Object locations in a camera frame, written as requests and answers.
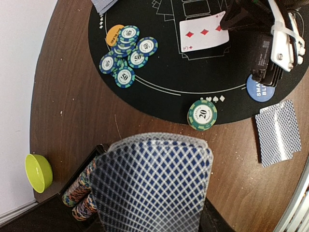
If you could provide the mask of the dealt cards back pile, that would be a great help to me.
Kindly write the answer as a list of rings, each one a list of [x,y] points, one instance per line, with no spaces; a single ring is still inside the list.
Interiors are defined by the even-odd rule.
[[[93,3],[97,13],[100,15],[107,12],[116,2],[117,0],[91,0]]]

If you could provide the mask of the stack of poker chips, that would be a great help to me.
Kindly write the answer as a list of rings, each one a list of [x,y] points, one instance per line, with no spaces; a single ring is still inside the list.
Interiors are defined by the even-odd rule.
[[[217,116],[215,105],[208,100],[201,99],[194,102],[189,108],[187,122],[197,131],[206,131],[215,124]]]

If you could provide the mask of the blue green poker chips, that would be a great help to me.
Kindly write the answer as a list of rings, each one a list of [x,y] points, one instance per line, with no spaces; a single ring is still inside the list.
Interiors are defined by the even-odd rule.
[[[139,38],[135,25],[124,26],[114,46],[99,61],[99,71],[114,78],[120,88],[129,88],[135,82],[135,70],[144,67],[158,50],[158,41],[151,36]]]

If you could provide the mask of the dealt cards pile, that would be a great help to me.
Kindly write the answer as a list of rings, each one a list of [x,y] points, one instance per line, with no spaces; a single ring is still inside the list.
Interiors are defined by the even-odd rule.
[[[301,151],[301,139],[294,104],[283,101],[260,109],[255,116],[263,167],[290,160]]]
[[[107,12],[116,2],[117,0],[91,0],[93,3],[97,13],[100,15]]]

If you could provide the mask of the orange big blind button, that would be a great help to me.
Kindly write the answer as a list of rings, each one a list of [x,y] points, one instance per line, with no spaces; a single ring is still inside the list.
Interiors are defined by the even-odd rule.
[[[118,35],[119,35],[119,33],[120,33],[120,31],[123,27],[124,27],[123,25],[118,24],[118,25],[115,25],[115,26],[113,26],[109,29],[109,31],[107,32],[107,35],[106,35],[107,45],[114,46],[116,44]]]

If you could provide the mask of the blue small blind button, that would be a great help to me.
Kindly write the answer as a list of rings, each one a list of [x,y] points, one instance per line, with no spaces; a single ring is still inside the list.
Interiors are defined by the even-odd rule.
[[[269,101],[274,93],[274,87],[264,86],[263,84],[253,80],[253,75],[249,75],[246,83],[246,89],[249,96],[257,102]]]

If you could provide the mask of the dealt cards front pile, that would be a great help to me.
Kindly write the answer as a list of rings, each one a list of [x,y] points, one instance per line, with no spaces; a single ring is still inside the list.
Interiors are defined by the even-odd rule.
[[[294,104],[283,101],[260,109],[255,116],[263,167],[290,160],[301,151],[301,139]]]

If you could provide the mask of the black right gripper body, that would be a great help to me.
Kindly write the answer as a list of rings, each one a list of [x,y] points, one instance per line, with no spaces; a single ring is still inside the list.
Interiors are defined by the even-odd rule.
[[[305,0],[233,0],[220,22],[224,30],[254,30],[255,50],[252,79],[264,86],[276,86],[284,72],[303,63],[306,53],[304,29],[296,17]]]

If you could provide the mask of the three of diamonds card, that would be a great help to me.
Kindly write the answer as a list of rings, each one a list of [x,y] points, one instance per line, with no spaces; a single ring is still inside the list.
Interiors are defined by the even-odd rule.
[[[212,16],[184,20],[179,23],[181,52],[220,46],[229,41],[229,33],[220,26],[225,11]]]

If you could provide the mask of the grey cloth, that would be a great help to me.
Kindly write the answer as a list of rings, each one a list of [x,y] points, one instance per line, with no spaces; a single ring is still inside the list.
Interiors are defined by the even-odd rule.
[[[212,150],[196,137],[142,133],[96,160],[90,187],[108,232],[196,232],[206,199]]]

